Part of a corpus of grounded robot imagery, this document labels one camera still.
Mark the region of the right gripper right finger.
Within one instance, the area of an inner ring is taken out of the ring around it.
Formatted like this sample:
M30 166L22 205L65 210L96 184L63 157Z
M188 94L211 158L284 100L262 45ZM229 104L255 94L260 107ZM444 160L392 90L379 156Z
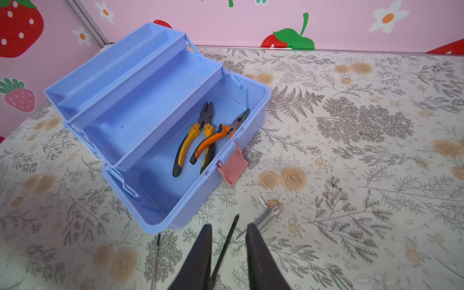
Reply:
M251 290L290 290L255 224L246 228L248 278Z

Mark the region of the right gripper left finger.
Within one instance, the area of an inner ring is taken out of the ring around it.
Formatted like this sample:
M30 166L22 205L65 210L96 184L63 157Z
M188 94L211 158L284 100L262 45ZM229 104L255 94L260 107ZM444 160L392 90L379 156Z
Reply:
M211 272L212 226L200 231L169 290L207 290Z

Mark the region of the orange black long-nose pliers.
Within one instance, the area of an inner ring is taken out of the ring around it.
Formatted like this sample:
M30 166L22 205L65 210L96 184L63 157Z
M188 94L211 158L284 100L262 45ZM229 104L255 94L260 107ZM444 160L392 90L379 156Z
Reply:
M235 134L235 132L240 128L243 122L247 119L250 113L250 109L246 109L241 115L239 115L232 124L224 125L220 124L218 130L204 139L198 147L195 149L193 155L190 158L190 163L195 164L200 157L200 155L207 151L204 158L204 165L203 167L206 168L215 156L215 143L217 143L222 138L230 135L229 138Z

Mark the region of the yellow black combination pliers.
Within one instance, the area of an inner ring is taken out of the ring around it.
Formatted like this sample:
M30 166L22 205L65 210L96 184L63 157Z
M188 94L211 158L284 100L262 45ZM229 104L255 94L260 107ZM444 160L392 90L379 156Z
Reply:
M205 136L209 137L215 132L214 126L211 124L211 120L214 113L213 103L206 102L203 106L200 114L200 118L197 123L191 125L190 130L184 140L181 142L180 147L176 153L174 167L172 175L173 177L179 177L182 172L182 167L186 160L186 155L193 143L193 141L200 136L200 133L204 131Z

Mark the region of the blue white plastic toolbox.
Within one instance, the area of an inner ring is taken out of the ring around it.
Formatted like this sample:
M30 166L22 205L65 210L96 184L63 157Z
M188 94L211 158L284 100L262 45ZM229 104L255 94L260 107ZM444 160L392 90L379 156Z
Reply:
M185 227L265 120L270 89L203 56L183 32L148 23L45 91L64 125L103 162L102 174L147 233ZM232 138L215 143L179 177L176 153L205 103L211 124L250 113Z

